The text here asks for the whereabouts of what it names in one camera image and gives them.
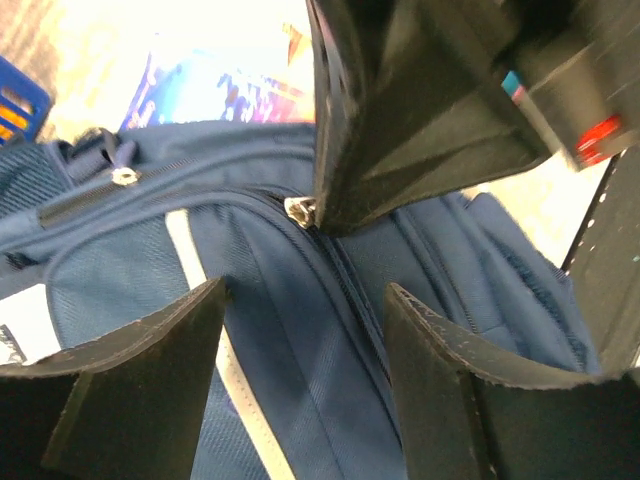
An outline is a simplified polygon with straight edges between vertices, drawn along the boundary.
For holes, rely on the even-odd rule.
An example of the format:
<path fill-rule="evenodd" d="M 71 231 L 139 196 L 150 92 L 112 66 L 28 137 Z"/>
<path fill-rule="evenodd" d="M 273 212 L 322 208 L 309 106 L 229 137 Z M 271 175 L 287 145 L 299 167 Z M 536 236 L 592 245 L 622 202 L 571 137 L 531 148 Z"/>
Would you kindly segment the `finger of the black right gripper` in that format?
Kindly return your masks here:
<path fill-rule="evenodd" d="M 308 1 L 314 54 L 315 225 L 342 237 L 364 224 L 352 158 L 378 75 L 393 1 Z"/>

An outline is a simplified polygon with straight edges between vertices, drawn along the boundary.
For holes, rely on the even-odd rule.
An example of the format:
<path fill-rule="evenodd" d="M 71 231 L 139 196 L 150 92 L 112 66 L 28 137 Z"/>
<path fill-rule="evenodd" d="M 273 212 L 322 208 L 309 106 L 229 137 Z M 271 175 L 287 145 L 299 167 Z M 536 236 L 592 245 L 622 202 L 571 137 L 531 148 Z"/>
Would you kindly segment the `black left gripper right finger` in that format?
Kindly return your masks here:
<path fill-rule="evenodd" d="M 396 284 L 385 347 L 412 479 L 635 479 L 639 372 L 588 375 L 503 350 Z"/>

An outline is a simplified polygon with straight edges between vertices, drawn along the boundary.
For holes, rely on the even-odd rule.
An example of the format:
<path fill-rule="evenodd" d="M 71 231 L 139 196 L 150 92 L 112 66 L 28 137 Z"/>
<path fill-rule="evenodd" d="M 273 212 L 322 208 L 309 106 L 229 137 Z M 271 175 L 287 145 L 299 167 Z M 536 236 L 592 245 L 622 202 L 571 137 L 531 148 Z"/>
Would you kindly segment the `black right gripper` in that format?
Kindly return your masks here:
<path fill-rule="evenodd" d="M 344 232 L 529 170 L 613 157 L 639 129 L 570 1 L 398 1 L 379 73 L 344 67 Z"/>

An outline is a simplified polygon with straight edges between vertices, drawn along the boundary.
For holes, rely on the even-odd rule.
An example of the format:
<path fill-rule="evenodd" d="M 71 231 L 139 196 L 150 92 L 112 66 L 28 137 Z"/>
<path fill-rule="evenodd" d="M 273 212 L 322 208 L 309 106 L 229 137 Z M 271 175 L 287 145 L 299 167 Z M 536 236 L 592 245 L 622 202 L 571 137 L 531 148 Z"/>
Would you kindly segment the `blue Jane Eyre book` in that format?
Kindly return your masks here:
<path fill-rule="evenodd" d="M 311 37 L 287 22 L 251 43 L 157 34 L 120 129 L 313 122 L 313 83 Z"/>

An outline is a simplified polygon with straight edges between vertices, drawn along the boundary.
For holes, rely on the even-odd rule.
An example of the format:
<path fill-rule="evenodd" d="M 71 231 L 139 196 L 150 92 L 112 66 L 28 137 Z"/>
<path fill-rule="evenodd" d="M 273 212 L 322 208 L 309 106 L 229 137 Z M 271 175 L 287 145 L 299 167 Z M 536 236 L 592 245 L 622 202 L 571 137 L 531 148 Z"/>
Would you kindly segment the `navy blue student backpack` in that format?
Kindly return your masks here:
<path fill-rule="evenodd" d="M 41 361 L 222 279 L 186 479 L 403 479 L 384 291 L 504 350 L 600 364 L 569 277 L 490 195 L 396 210 L 343 239 L 299 226 L 309 124 L 198 122 L 1 149 L 1 331 Z"/>

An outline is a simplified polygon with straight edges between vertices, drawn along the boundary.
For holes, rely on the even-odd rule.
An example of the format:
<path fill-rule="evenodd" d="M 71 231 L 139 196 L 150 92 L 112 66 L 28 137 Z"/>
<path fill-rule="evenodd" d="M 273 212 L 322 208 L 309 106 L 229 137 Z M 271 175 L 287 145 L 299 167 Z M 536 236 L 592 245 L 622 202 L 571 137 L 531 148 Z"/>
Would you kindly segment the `blue plastic shopping basket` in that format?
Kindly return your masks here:
<path fill-rule="evenodd" d="M 34 140 L 53 105 L 52 97 L 4 57 L 1 64 L 1 144 L 15 134 Z"/>

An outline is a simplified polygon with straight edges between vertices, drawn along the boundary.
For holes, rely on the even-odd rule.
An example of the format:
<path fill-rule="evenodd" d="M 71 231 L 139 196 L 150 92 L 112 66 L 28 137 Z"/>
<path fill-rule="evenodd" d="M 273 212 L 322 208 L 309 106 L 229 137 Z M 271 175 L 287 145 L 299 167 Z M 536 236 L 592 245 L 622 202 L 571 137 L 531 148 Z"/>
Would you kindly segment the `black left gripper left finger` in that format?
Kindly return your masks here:
<path fill-rule="evenodd" d="M 210 280 L 94 341 L 3 367 L 2 477 L 188 478 L 225 303 Z"/>

